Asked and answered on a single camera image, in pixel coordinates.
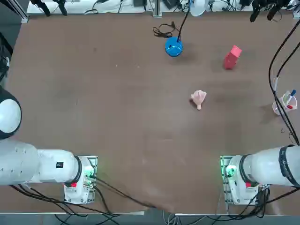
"gray floor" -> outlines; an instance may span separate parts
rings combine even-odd
[[[20,4],[27,8],[29,0],[19,0]],[[3,5],[0,5],[0,31],[7,38],[8,42],[14,46],[20,26],[21,19],[15,15],[13,12],[8,10]],[[66,215],[58,215],[61,219],[66,219]],[[197,217],[181,217],[183,225],[194,222]],[[263,225],[263,224],[289,224],[298,225],[300,217],[279,217],[279,216],[265,216],[263,219],[259,218],[248,218],[242,221],[230,221],[223,222],[225,224],[243,224],[243,225]],[[72,216],[67,222],[70,225],[95,225],[104,221],[105,218],[102,215],[92,214],[87,218]],[[165,224],[162,218],[162,212],[158,210],[149,210],[145,212],[144,216],[139,215],[122,215],[115,219],[121,225],[163,225]],[[199,224],[211,225],[212,220],[205,218]],[[1,225],[15,225],[15,224],[31,224],[31,225],[59,225],[61,224],[54,215],[44,214],[44,215],[0,215]],[[106,225],[112,225],[113,222],[106,222]]]

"brown tabletop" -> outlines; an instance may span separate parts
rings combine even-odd
[[[267,21],[266,14],[254,23],[249,17],[189,16],[182,32],[184,52],[177,58],[165,53],[165,39],[153,36],[152,27],[171,21],[180,26],[183,14],[30,19],[21,27],[7,83],[23,109],[14,138],[38,148],[97,155],[101,178],[160,209],[216,213],[220,155],[290,144],[272,111],[268,67],[295,20],[285,13],[279,22]],[[275,69],[296,46],[296,33]],[[241,58],[234,70],[224,70],[223,58],[233,45],[243,50]],[[297,53],[283,70],[279,94],[298,89],[298,59]],[[189,103],[199,89],[207,92],[201,111]],[[299,111],[290,115],[298,128]],[[61,184],[37,188],[63,196]],[[273,187],[270,198],[287,190]],[[113,211],[145,209],[105,189],[104,195]],[[0,198],[6,199],[2,212],[60,211],[9,187],[1,187]],[[103,209],[97,199],[90,206]],[[299,215],[299,200],[295,193],[267,212]],[[226,213],[222,203],[217,213]]]

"pink toy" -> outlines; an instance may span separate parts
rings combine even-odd
[[[224,68],[233,69],[233,67],[238,61],[238,58],[240,57],[241,52],[242,50],[238,46],[234,45],[231,51],[226,55],[224,59]]]
[[[191,99],[197,105],[198,110],[201,109],[201,104],[204,101],[205,97],[206,97],[206,92],[201,90],[197,90],[191,95]]]

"blue marker cap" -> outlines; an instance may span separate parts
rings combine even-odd
[[[290,96],[294,96],[296,94],[296,90],[294,89],[294,90],[292,90],[292,92],[291,92],[291,94],[290,94]]]
[[[182,53],[183,44],[177,41],[177,37],[169,37],[165,43],[165,52],[171,57],[177,57]]]

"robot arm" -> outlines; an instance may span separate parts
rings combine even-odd
[[[259,185],[300,187],[300,146],[262,150],[233,156],[224,172],[233,204],[248,204]]]
[[[65,150],[40,150],[10,139],[0,141],[0,185],[64,183],[65,200],[93,202],[97,157],[74,156]]]

